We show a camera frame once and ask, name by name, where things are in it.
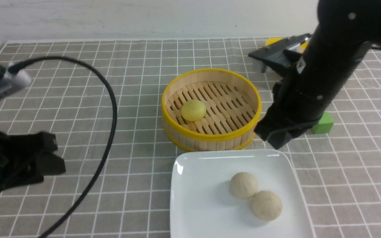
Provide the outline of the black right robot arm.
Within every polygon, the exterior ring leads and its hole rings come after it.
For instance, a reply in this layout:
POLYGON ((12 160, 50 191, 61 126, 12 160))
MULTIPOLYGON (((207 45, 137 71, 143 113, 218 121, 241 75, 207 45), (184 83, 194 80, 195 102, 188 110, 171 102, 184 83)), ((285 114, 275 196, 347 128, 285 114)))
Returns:
POLYGON ((381 49, 381 0, 320 0, 312 34, 281 39, 248 57, 282 79, 254 132, 280 149, 313 128, 371 49, 381 49))

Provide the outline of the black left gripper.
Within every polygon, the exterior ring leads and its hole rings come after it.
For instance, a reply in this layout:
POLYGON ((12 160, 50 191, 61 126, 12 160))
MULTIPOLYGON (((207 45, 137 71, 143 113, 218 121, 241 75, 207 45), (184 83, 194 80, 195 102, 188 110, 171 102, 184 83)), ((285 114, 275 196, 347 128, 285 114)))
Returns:
POLYGON ((2 191, 42 183, 45 176, 66 172, 65 161, 55 155, 58 150, 54 134, 38 132, 28 135, 28 152, 0 131, 0 193, 2 191))

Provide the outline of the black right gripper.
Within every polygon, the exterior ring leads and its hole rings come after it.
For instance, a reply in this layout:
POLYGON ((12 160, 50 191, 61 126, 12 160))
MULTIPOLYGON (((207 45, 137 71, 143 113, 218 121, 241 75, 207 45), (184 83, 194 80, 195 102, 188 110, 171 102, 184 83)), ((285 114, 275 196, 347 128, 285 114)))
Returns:
POLYGON ((280 149, 316 125, 334 97, 334 83, 289 74, 273 87, 273 103, 254 132, 280 149))

